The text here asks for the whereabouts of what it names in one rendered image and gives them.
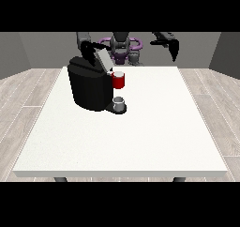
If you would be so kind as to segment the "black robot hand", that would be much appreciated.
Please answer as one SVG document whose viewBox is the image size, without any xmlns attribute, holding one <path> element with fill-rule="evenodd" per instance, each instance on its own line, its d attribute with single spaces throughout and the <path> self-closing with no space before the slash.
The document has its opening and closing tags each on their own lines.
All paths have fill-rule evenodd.
<svg viewBox="0 0 240 227">
<path fill-rule="evenodd" d="M 166 46 L 172 56 L 172 60 L 175 61 L 179 53 L 179 41 L 177 39 L 159 39 L 150 42 L 151 45 Z"/>
<path fill-rule="evenodd" d="M 87 60 L 92 66 L 95 64 L 95 52 L 96 49 L 99 49 L 99 44 L 98 43 L 91 43 L 89 41 L 83 41 L 81 43 L 81 53 L 82 57 Z"/>
</svg>

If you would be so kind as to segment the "pale grey machine lid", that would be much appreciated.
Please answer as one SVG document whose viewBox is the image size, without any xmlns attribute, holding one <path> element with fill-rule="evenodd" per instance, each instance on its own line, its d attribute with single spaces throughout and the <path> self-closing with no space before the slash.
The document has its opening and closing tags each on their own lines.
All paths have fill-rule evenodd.
<svg viewBox="0 0 240 227">
<path fill-rule="evenodd" d="M 109 53 L 107 52 L 106 49 L 102 49 L 102 50 L 98 51 L 97 57 L 100 60 L 102 66 L 106 72 L 109 72 L 113 68 L 114 63 L 113 63 L 112 59 L 110 58 Z"/>
</svg>

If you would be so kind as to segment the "black coffee machine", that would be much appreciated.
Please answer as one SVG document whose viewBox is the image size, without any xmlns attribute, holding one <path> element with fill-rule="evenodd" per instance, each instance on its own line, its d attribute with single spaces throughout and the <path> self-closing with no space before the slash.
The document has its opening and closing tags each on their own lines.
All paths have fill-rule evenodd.
<svg viewBox="0 0 240 227">
<path fill-rule="evenodd" d="M 68 77 L 74 101 L 80 107 L 95 112 L 109 111 L 113 114 L 124 114 L 113 109 L 113 79 L 111 69 L 106 72 L 98 59 L 92 66 L 83 57 L 75 56 L 67 66 Z"/>
</svg>

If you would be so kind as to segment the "small grey coffee pod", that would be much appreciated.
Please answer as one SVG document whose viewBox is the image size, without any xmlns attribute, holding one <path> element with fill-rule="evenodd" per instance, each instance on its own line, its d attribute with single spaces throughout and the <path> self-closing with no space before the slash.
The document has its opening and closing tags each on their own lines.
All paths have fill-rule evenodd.
<svg viewBox="0 0 240 227">
<path fill-rule="evenodd" d="M 128 62 L 133 66 L 137 66 L 139 64 L 139 58 L 140 58 L 139 51 L 130 51 L 128 55 Z"/>
</svg>

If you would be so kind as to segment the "red pod holder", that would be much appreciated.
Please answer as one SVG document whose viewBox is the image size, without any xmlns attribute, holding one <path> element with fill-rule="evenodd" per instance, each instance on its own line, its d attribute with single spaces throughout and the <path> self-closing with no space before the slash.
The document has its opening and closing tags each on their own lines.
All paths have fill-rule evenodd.
<svg viewBox="0 0 240 227">
<path fill-rule="evenodd" d="M 121 89 L 125 86 L 125 73 L 123 71 L 115 71 L 112 73 L 112 87 Z"/>
</svg>

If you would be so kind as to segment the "small grey cup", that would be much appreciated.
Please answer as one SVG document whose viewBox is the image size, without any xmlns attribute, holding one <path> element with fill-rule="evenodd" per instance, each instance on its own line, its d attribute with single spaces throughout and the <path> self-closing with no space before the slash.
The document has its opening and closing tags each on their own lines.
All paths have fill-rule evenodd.
<svg viewBox="0 0 240 227">
<path fill-rule="evenodd" d="M 125 109 L 125 100 L 122 97 L 112 99 L 112 106 L 116 112 L 122 112 Z"/>
</svg>

